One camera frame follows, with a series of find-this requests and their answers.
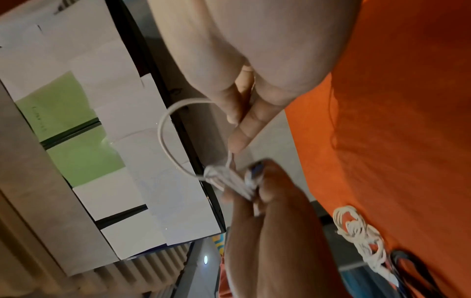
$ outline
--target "coiled white cable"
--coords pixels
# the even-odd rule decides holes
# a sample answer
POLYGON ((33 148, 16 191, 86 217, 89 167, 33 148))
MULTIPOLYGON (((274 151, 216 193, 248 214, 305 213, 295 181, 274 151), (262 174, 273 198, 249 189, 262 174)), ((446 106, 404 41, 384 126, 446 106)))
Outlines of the coiled white cable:
POLYGON ((165 125, 165 121, 171 114, 173 114, 176 110, 188 105, 212 103, 213 102, 207 98, 191 98, 178 101, 171 105, 158 123, 158 141, 160 142, 160 145, 162 146, 162 149, 167 155, 167 157, 172 161, 172 163, 177 167, 177 169, 179 169, 185 175, 192 178, 196 178, 199 181, 206 181, 214 185, 221 191, 224 191, 224 187, 228 186, 247 200, 252 200, 252 197, 254 196, 254 189, 246 185, 244 180, 235 171, 229 168, 233 159, 233 154, 231 152, 228 153, 226 166, 208 165, 205 168, 203 175, 195 175, 183 168, 173 157, 173 155, 170 153, 167 146, 165 145, 165 141, 163 139, 163 127, 165 125))
POLYGON ((352 206, 344 206, 334 210, 334 223, 338 228, 337 233, 342 235, 348 242, 353 243, 358 253, 363 257, 368 266, 374 272, 384 277, 395 286, 399 286, 397 278, 382 264, 386 261, 386 251, 384 249, 384 240, 378 230, 366 224, 361 215, 352 206), (355 220, 348 221, 343 229, 342 219, 345 213, 350 213, 355 220), (370 244, 376 244, 378 250, 373 253, 370 244))

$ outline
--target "ribbed beige surface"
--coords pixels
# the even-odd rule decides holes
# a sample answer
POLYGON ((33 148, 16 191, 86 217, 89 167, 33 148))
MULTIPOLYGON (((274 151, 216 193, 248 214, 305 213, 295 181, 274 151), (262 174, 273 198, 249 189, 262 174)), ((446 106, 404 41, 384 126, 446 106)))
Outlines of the ribbed beige surface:
POLYGON ((67 277, 0 192, 0 297, 153 292, 166 298, 188 249, 184 244, 67 277))

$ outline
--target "tiled floor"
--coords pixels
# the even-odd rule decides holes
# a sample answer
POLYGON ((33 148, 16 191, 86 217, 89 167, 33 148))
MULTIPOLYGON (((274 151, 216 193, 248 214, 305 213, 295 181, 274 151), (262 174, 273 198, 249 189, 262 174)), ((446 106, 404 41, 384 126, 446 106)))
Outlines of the tiled floor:
MULTIPOLYGON (((147 42, 172 99, 178 101, 202 97, 185 80, 163 41, 148 38, 147 42)), ((192 105, 179 113, 200 161, 204 165, 224 164, 227 158, 227 139, 234 129, 227 122, 226 115, 215 105, 192 105)), ((235 162, 238 168, 243 168, 263 158, 278 162, 308 195, 309 200, 315 200, 309 192, 284 111, 268 124, 247 149, 236 156, 235 162)), ((221 192, 215 192, 219 198, 221 192)), ((232 205, 221 203, 221 209, 226 226, 230 226, 232 205)))

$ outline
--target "handwriting on green paper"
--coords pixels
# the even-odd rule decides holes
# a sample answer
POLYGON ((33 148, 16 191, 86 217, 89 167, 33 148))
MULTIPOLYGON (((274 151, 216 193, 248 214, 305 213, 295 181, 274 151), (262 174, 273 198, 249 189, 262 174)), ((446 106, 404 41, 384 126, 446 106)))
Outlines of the handwriting on green paper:
POLYGON ((60 173, 76 187, 124 167, 102 126, 95 127, 47 150, 60 173))
POLYGON ((71 72, 18 100, 16 105, 40 142, 97 117, 71 72))

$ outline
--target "hand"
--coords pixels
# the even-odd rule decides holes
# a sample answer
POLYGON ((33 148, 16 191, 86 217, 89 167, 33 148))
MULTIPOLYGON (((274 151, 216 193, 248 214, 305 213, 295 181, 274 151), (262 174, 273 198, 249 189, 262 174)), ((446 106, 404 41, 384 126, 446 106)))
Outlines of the hand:
POLYGON ((253 203, 230 189, 232 226, 225 248, 227 276, 234 297, 349 297, 320 222, 305 194, 275 162, 249 169, 262 177, 253 203))
POLYGON ((230 122, 239 124, 229 139, 233 153, 244 149, 291 101, 332 70, 360 3, 149 1, 163 40, 188 82, 212 99, 230 122), (241 73, 247 63, 253 73, 241 73))

